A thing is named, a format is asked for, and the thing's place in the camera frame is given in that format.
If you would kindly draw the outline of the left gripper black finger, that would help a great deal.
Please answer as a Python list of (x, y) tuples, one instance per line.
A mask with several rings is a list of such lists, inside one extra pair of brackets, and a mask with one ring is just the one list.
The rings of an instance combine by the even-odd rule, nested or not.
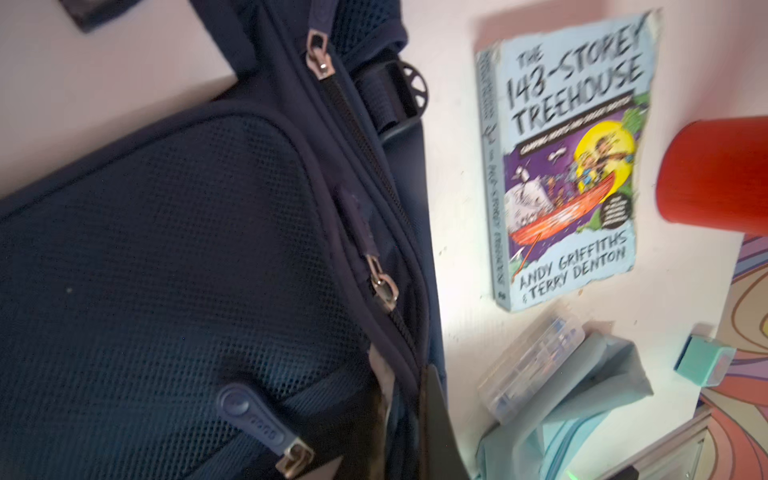
[(419, 392), (419, 478), (422, 480), (468, 480), (437, 369), (428, 365), (422, 372)]

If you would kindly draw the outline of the navy blue backpack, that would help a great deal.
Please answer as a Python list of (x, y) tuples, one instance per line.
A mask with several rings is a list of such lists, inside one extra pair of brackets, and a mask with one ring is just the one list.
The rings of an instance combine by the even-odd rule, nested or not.
[(197, 1), (235, 69), (1, 204), (5, 479), (422, 479), (443, 372), (397, 1)]

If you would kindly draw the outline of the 143-storey treehouse book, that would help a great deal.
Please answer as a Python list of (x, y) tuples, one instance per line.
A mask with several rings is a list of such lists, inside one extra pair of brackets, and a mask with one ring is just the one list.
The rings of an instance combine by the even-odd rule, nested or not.
[(476, 55), (493, 293), (518, 312), (635, 265), (658, 9)]

